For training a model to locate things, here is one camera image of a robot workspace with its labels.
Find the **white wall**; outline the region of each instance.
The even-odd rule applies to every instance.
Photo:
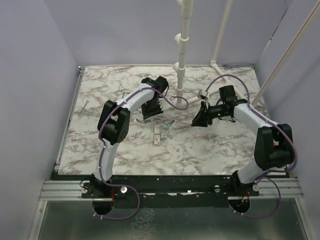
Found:
[[[77,66],[43,1],[0,1],[0,239],[28,237]]]
[[[80,65],[173,64],[181,31],[176,0],[44,0]],[[195,0],[187,64],[210,64],[226,0]],[[286,0],[235,0],[218,63],[259,59]]]
[[[316,0],[294,0],[256,68],[260,85],[270,76]],[[292,127],[300,179],[310,218],[320,237],[320,16],[264,94],[271,118]]]

